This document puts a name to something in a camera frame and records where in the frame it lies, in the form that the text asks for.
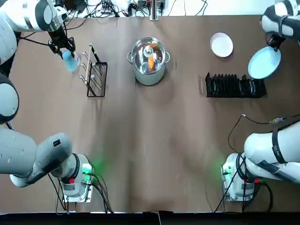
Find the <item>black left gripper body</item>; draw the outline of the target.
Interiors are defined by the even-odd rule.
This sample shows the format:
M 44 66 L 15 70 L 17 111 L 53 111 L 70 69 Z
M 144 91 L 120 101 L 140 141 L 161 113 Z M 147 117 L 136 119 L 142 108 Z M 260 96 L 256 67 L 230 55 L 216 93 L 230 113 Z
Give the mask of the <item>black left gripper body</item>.
M 55 47 L 58 48 L 68 48 L 69 47 L 69 39 L 67 35 L 65 34 L 65 30 L 62 26 L 60 26 L 55 31 L 49 31 L 48 32 L 50 36 L 49 43 L 53 44 Z

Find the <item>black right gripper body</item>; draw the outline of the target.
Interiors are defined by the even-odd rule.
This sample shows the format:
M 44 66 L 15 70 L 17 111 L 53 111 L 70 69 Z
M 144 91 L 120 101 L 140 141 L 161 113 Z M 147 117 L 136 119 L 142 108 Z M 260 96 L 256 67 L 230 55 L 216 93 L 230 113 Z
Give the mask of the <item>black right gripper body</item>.
M 267 45 L 278 51 L 281 44 L 285 41 L 283 34 L 267 33 Z

